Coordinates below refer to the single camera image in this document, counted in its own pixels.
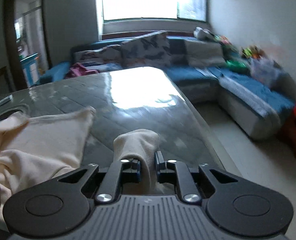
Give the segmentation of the cream knit garment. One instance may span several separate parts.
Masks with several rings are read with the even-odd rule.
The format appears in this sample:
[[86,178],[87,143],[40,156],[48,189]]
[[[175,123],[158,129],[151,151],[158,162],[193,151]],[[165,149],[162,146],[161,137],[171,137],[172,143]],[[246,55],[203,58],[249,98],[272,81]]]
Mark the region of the cream knit garment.
[[[81,166],[83,148],[95,118],[95,109],[29,118],[14,113],[0,122],[0,225],[2,210],[15,193],[56,178]],[[126,186],[130,194],[168,194],[155,174],[154,154],[159,135],[148,129],[124,133],[113,142],[114,160],[141,162],[142,181]]]

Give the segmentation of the blue corner sofa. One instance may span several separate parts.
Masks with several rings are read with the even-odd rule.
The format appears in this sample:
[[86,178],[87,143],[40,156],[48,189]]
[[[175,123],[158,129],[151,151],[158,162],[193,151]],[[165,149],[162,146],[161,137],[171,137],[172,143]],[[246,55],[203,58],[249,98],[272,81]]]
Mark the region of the blue corner sofa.
[[[71,49],[71,59],[64,61],[40,77],[40,85],[65,79],[69,68],[79,62],[99,73],[126,70],[122,64],[121,44],[132,38],[105,40]],[[185,40],[168,37],[171,64],[159,68],[193,103],[217,102],[254,140],[264,140],[282,128],[294,109],[294,102],[269,89],[249,74],[239,74],[224,66],[196,68],[187,62]]]

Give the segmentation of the pink cloth on sofa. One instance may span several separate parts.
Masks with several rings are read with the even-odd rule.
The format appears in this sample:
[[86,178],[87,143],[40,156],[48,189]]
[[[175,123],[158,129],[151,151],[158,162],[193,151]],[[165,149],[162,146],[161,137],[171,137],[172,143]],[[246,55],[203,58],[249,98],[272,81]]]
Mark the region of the pink cloth on sofa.
[[77,62],[69,68],[69,71],[65,75],[65,79],[86,76],[91,74],[98,74],[98,73],[99,72],[96,69],[87,69],[81,63]]

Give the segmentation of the grey white pillow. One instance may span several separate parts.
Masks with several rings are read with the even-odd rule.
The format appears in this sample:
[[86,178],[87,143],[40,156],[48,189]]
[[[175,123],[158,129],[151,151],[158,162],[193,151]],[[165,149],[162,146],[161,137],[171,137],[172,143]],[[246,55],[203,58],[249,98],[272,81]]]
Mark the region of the grey white pillow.
[[187,50],[189,66],[205,68],[224,66],[226,64],[222,47],[219,43],[185,40],[184,44]]

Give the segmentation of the butterfly print cushion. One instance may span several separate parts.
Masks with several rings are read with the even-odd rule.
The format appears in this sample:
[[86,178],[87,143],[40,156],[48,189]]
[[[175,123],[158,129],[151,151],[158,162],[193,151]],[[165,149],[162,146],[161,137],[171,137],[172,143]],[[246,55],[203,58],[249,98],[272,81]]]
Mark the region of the butterfly print cushion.
[[170,43],[167,31],[141,35],[121,44],[122,64],[126,68],[164,68],[171,64]]

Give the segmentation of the blue white cabinet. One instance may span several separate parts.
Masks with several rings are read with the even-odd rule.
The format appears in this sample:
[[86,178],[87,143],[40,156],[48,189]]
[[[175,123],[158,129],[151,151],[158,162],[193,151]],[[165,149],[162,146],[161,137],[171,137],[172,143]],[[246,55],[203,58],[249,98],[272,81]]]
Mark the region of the blue white cabinet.
[[20,60],[21,68],[23,70],[23,74],[25,76],[26,84],[28,87],[34,86],[40,78],[38,70],[38,60],[38,53],[32,54]]

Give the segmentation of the white remote control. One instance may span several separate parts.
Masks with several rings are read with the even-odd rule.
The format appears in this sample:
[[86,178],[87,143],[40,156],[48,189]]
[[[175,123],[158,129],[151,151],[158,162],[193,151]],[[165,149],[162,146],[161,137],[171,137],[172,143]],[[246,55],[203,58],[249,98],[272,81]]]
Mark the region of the white remote control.
[[13,95],[8,95],[5,98],[3,98],[2,100],[0,100],[0,106],[10,102],[13,99]]

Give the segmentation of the clear plastic storage box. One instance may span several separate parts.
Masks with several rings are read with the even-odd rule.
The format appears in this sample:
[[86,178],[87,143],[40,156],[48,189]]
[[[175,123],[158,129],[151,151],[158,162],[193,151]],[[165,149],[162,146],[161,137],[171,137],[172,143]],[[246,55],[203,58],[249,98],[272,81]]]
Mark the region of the clear plastic storage box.
[[276,88],[284,72],[274,66],[274,61],[266,58],[250,59],[251,77],[269,89]]

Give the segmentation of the colourful plush toys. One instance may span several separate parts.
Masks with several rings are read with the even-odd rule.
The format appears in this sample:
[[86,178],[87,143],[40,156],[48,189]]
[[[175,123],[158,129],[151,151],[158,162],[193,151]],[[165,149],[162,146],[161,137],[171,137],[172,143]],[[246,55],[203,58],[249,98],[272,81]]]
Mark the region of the colourful plush toys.
[[253,58],[259,60],[260,58],[263,58],[265,56],[265,52],[257,46],[248,46],[247,48],[241,49],[241,57],[243,59]]

